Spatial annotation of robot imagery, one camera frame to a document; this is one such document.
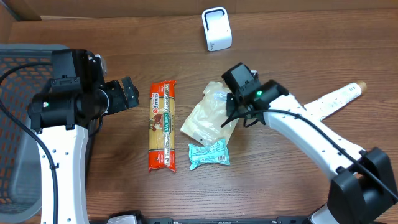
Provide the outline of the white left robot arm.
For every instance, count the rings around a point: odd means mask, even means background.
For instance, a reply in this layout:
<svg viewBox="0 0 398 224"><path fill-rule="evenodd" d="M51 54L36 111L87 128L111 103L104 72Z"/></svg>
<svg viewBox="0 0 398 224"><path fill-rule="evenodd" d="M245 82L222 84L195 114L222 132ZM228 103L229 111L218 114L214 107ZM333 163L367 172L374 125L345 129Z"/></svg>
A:
<svg viewBox="0 0 398 224"><path fill-rule="evenodd" d="M94 135L90 125L137 107L139 92L129 77L106 82L104 60L88 50L54 50L51 63L53 78L28 107L41 156L41 222L88 223L86 150Z"/></svg>

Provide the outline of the orange spaghetti packet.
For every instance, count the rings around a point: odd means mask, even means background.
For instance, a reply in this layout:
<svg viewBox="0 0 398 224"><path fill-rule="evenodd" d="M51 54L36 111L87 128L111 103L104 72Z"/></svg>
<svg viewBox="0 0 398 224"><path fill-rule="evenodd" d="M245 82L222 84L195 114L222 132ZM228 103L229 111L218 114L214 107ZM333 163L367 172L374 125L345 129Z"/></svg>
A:
<svg viewBox="0 0 398 224"><path fill-rule="evenodd" d="M149 171L176 171L175 80L153 83L149 100Z"/></svg>

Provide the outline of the clear plastic pouch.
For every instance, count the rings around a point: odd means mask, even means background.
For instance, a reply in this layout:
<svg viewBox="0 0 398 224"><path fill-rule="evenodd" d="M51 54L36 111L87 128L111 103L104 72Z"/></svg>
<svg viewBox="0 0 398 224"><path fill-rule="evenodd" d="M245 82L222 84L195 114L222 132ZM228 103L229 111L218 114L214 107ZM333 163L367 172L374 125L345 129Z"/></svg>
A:
<svg viewBox="0 0 398 224"><path fill-rule="evenodd" d="M237 120L221 125L227 120L227 94L230 93L221 82L209 82L203 90L202 100L194 107L184 121L181 132L204 146L213 145L219 140L229 142Z"/></svg>

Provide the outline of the white tube with gold cap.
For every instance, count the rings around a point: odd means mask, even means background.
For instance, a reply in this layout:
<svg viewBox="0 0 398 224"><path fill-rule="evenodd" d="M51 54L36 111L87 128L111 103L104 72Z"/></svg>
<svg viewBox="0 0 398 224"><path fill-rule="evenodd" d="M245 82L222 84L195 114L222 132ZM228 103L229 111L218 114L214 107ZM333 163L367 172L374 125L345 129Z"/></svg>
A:
<svg viewBox="0 0 398 224"><path fill-rule="evenodd" d="M314 118L322 121L360 97L367 89L367 84L364 81L353 82L313 102L307 103L304 108Z"/></svg>

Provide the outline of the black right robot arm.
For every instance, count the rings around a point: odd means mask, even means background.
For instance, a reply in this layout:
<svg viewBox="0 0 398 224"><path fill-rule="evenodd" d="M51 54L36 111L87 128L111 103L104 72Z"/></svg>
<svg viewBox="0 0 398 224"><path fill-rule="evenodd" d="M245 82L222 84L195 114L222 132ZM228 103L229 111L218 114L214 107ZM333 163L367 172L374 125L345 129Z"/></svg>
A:
<svg viewBox="0 0 398 224"><path fill-rule="evenodd" d="M366 151L314 118L288 89L239 63L222 74L230 89L226 124L242 118L280 132L330 181L327 202L292 223L374 223L397 203L390 158L378 147Z"/></svg>

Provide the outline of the teal snack wrapper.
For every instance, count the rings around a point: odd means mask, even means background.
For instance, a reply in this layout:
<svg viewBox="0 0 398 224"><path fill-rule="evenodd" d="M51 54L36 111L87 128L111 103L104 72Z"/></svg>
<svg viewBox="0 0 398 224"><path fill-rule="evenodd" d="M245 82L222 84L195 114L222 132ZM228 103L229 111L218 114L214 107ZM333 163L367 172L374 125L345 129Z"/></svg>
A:
<svg viewBox="0 0 398 224"><path fill-rule="evenodd" d="M230 166L229 151L225 139L210 146L188 145L188 156L191 162L190 170L195 170L202 164L221 164Z"/></svg>

